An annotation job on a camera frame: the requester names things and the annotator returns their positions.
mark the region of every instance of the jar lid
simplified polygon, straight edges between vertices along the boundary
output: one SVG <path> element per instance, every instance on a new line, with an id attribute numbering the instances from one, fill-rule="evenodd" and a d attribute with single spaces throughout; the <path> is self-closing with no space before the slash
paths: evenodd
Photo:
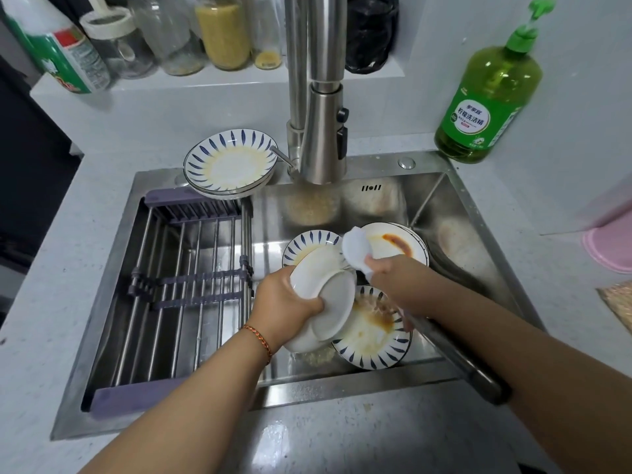
<path id="1" fill-rule="evenodd" d="M 86 35 L 93 40 L 113 40 L 136 30 L 130 10 L 113 6 L 106 12 L 90 11 L 79 19 Z"/>

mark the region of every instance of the person's left hand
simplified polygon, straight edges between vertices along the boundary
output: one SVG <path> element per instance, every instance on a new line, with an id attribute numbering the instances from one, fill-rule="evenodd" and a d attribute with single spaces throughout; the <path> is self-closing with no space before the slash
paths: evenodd
<path id="1" fill-rule="evenodd" d="M 320 298 L 305 300 L 296 294 L 289 283 L 294 268 L 287 266 L 264 278 L 257 287 L 255 304 L 247 322 L 264 337 L 273 354 L 325 307 Z"/>

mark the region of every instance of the white countertop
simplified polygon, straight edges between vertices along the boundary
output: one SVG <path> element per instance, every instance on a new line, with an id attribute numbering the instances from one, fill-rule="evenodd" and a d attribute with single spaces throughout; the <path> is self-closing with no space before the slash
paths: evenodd
<path id="1" fill-rule="evenodd" d="M 354 155 L 431 147 L 428 135 L 350 140 Z M 1 472 L 75 472 L 113 438 L 49 441 L 134 174 L 181 159 L 83 159 L 0 331 Z M 458 172 L 549 333 L 632 376 L 632 336 L 594 289 L 626 277 L 590 260 L 577 235 L 538 236 L 493 159 Z M 249 413 L 225 469 L 510 473 L 516 458 L 555 471 L 506 408 L 451 382 Z"/>

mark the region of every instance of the pink container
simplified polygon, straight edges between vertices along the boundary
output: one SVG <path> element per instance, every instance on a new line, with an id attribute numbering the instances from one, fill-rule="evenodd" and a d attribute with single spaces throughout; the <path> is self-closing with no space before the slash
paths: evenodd
<path id="1" fill-rule="evenodd" d="M 582 242 L 601 265 L 619 273 L 632 273 L 632 210 L 605 226 L 587 231 Z"/>

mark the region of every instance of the cleaner bottle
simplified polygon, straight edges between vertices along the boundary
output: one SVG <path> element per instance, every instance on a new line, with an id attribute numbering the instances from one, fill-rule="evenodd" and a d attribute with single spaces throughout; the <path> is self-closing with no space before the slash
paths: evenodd
<path id="1" fill-rule="evenodd" d="M 93 93 L 110 84 L 88 38 L 49 0 L 1 0 L 22 46 L 68 91 Z"/>
<path id="2" fill-rule="evenodd" d="M 533 0 L 531 20 L 503 47 L 474 53 L 435 134 L 438 149 L 454 160 L 483 160 L 538 87 L 542 70 L 527 53 L 538 37 L 535 21 L 550 13 L 555 0 Z"/>

